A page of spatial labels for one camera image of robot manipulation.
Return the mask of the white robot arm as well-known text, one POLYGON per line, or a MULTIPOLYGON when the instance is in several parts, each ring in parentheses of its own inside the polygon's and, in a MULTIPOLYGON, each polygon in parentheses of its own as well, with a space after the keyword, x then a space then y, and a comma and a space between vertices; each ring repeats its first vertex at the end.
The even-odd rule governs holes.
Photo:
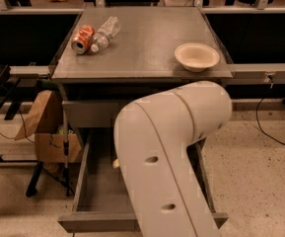
POLYGON ((226 90, 199 81, 135 100, 117 115, 115 151, 143 237, 220 237, 186 149, 231 114, 226 90))

